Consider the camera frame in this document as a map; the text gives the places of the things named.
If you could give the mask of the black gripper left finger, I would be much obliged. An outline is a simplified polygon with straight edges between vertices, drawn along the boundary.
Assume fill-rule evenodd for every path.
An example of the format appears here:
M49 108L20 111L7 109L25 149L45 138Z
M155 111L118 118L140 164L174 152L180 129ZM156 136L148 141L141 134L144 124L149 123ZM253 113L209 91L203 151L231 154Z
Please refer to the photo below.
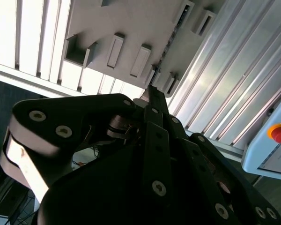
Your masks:
M2 155L6 174L27 182L40 204L62 177L118 150L169 143L162 113L148 101L123 94L43 98L12 109Z

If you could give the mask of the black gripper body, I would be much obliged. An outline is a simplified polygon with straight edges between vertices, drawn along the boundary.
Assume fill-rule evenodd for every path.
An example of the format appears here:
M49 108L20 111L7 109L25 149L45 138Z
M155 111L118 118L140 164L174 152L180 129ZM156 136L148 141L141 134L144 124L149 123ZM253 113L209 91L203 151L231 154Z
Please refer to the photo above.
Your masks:
M199 225L190 222L189 176L167 143L125 147L54 183L33 224Z

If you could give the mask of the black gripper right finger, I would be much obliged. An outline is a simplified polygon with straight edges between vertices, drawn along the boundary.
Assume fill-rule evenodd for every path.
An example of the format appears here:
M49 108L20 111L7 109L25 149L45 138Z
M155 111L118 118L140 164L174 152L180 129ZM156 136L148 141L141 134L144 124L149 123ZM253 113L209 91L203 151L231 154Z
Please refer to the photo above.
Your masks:
M188 136L169 114L165 96L152 89L152 106L162 113L174 157L190 173L190 222L202 225L280 225L281 216L257 189L199 133Z

